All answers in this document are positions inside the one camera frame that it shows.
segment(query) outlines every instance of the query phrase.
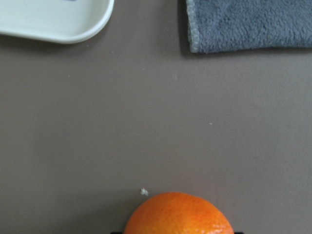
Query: gray towel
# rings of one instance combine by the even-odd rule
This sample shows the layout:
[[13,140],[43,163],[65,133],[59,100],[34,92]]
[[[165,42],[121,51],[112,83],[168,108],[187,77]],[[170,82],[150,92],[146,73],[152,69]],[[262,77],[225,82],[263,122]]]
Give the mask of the gray towel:
[[195,53],[312,47],[312,0],[186,0]]

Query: crumb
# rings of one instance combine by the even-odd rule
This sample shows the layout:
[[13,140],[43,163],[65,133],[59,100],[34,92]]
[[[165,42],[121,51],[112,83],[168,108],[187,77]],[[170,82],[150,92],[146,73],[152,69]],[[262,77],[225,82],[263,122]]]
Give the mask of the crumb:
[[141,188],[141,192],[142,195],[148,196],[148,191],[144,188]]

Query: white dish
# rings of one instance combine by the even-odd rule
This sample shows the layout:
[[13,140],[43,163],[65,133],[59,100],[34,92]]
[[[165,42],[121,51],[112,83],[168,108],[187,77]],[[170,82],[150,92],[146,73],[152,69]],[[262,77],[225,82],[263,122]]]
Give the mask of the white dish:
[[71,44],[107,23],[114,0],[0,0],[0,34]]

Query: orange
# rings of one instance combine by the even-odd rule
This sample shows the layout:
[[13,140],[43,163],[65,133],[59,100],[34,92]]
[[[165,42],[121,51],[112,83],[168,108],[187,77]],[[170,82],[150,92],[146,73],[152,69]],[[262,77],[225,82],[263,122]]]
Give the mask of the orange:
[[210,202],[181,192],[155,195],[131,215],[123,234],[234,234]]

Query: brown table surface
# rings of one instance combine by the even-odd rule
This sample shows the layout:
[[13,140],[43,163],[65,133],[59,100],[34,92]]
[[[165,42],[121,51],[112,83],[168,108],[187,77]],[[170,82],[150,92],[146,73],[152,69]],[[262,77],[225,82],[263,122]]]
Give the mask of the brown table surface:
[[0,37],[0,233],[122,231],[183,191],[245,234],[312,233],[312,50],[194,55],[179,1],[92,39]]

